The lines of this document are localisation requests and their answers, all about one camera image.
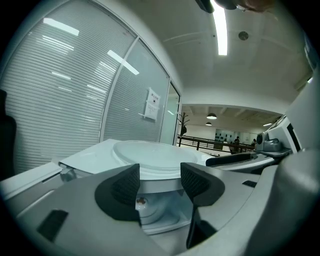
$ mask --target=paper sign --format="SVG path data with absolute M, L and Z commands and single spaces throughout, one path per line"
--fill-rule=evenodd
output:
M 154 92 L 151 88 L 149 88 L 149 95 L 147 102 L 159 107 L 160 96 Z
M 149 88 L 148 99 L 145 104 L 144 117 L 157 120 L 160 96 Z
M 158 116 L 158 108 L 154 104 L 150 102 L 146 102 L 144 117 L 157 120 L 157 116 Z

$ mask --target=window blinds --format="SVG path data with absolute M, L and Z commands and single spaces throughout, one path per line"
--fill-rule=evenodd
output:
M 135 35 L 88 2 L 70 1 L 32 28 L 1 80 L 17 122 L 15 172 L 99 142 L 110 86 Z
M 120 71 L 108 108 L 103 139 L 159 142 L 169 76 L 138 40 Z M 157 120 L 144 118 L 149 88 L 160 96 Z

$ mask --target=ceiling light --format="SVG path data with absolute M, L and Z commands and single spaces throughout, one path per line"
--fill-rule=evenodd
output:
M 75 28 L 73 28 L 73 27 L 71 27 L 71 26 L 68 26 L 68 25 L 66 25 L 66 24 L 63 24 L 63 23 L 61 23 L 61 22 L 59 22 L 59 21 L 56 21 L 56 20 L 54 20 L 54 19 L 52 19 L 52 18 L 44 18 L 44 19 L 43 19 L 43 23 L 44 23 L 44 24 L 48 24 L 48 25 L 50 25 L 50 26 L 52 26 L 52 27 L 55 27 L 55 28 L 57 28 L 57 29 L 66 31 L 66 32 L 68 32 L 68 33 L 70 33 L 70 34 L 73 34 L 73 35 L 75 35 L 75 36 L 78 36 L 78 35 L 79 35 L 79 30 L 77 30 L 77 29 L 75 29 Z
M 208 114 L 208 116 L 206 118 L 208 118 L 208 119 L 217 119 L 217 116 L 214 113 L 210 113 L 210 114 Z
M 109 56 L 111 56 L 112 58 L 114 58 L 117 62 L 119 62 L 121 64 L 121 62 L 124 60 L 123 58 L 121 58 L 118 54 L 116 54 L 113 50 L 109 50 L 107 53 Z M 125 66 L 129 71 L 131 71 L 133 74 L 138 75 L 139 72 L 133 67 L 131 66 L 128 62 L 124 62 L 123 66 Z
M 218 54 L 227 55 L 228 53 L 228 31 L 225 9 L 217 5 L 214 0 L 210 0 L 214 12 L 213 18 L 215 23 L 216 37 L 218 40 Z
M 71 77 L 67 76 L 67 75 L 64 75 L 64 74 L 60 74 L 60 73 L 57 73 L 57 72 L 51 72 L 53 75 L 57 76 L 57 77 L 60 77 L 60 78 L 64 78 L 64 79 L 67 79 L 67 80 L 71 80 Z

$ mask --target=person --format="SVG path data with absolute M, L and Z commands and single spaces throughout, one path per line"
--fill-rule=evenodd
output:
M 239 145 L 240 143 L 240 139 L 239 136 L 236 137 L 236 139 L 234 140 L 234 144 Z M 234 151 L 238 152 L 239 148 L 237 146 L 234 147 Z
M 234 140 L 234 143 L 235 143 L 235 144 L 239 144 L 239 143 L 240 143 L 239 136 L 236 137 L 236 139 Z
M 257 146 L 257 140 L 254 138 L 252 143 L 251 143 L 251 146 L 253 146 L 254 148 L 256 148 Z

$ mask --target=railing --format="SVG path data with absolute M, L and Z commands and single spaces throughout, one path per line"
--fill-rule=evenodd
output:
M 247 144 L 230 144 L 223 143 L 221 141 L 216 141 L 213 139 L 199 138 L 199 137 L 190 137 L 190 136 L 180 136 L 178 135 L 177 142 L 178 146 L 181 145 L 195 147 L 196 150 L 206 149 L 218 152 L 225 152 L 231 154 L 250 152 L 255 149 L 255 147 Z M 223 146 L 229 147 L 230 151 L 223 150 Z

